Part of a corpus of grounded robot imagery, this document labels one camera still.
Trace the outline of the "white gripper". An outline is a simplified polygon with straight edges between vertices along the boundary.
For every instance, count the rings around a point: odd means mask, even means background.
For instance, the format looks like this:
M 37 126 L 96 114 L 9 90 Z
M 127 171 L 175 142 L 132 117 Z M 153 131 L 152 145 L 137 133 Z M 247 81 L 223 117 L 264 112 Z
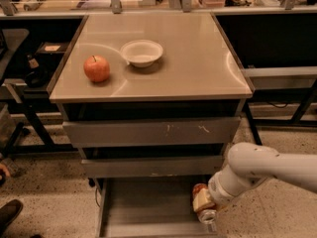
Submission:
M 193 191 L 193 210 L 200 212 L 204 209 L 212 208 L 221 210 L 229 205 L 235 196 L 227 192 L 220 184 L 220 173 L 216 173 L 208 181 L 208 189 L 200 188 Z

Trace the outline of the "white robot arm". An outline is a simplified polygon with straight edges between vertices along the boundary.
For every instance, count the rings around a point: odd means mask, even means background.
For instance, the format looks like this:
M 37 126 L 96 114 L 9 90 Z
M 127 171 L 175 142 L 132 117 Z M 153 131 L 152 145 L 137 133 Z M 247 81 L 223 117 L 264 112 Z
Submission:
M 317 192 L 317 156 L 282 154 L 252 143 L 238 143 L 227 154 L 226 165 L 192 191 L 193 210 L 206 220 L 244 192 L 266 179 L 279 179 L 306 190 Z

